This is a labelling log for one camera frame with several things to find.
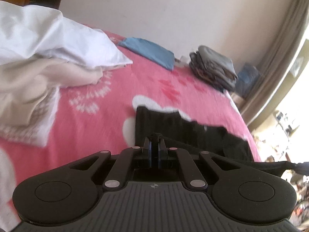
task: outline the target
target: ribbed gray panel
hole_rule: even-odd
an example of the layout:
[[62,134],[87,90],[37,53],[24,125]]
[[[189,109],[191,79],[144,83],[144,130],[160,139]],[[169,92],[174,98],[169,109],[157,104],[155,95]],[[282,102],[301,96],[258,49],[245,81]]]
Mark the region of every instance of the ribbed gray panel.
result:
[[217,211],[204,193],[186,190],[181,182],[128,182],[105,193],[86,216],[70,224],[39,227],[21,223],[15,232],[293,232],[289,221],[252,226],[235,222]]

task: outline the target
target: silver screw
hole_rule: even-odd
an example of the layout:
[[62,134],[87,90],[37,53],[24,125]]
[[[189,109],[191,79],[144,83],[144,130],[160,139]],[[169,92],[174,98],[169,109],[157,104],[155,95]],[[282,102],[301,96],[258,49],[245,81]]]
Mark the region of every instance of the silver screw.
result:
[[203,187],[206,185],[205,181],[202,180],[193,180],[190,182],[190,185],[192,187]]
[[109,181],[106,181],[104,185],[106,187],[118,187],[120,185],[120,182],[116,180],[109,180]]

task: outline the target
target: blue folded cloth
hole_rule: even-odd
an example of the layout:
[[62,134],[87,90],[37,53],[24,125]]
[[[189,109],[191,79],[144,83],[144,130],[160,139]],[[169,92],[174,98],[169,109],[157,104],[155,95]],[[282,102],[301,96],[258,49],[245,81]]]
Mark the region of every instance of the blue folded cloth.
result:
[[141,55],[168,70],[173,70],[175,63],[174,53],[141,38],[129,37],[118,43],[119,46]]

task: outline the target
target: curtain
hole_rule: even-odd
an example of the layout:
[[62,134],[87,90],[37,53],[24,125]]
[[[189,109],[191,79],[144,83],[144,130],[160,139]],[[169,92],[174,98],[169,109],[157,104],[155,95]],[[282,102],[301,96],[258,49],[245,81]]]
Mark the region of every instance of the curtain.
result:
[[263,110],[286,76],[308,26],[308,8],[309,0],[292,0],[277,38],[257,66],[262,76],[240,109],[247,125]]

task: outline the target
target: pink blanket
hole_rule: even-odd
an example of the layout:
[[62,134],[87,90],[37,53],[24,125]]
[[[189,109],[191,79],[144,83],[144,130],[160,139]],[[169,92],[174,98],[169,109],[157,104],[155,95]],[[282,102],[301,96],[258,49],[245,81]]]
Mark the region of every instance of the pink blanket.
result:
[[[108,35],[114,41],[121,39]],[[230,133],[247,139],[254,159],[260,161],[250,132],[228,95],[197,80],[188,67],[169,72],[127,49],[119,49],[133,60],[132,65],[104,72],[96,85],[61,90],[45,148],[0,139],[0,164],[1,157],[12,163],[16,176],[13,185],[100,150],[118,154],[133,146],[138,105],[165,112],[179,110],[183,118],[223,125]]]

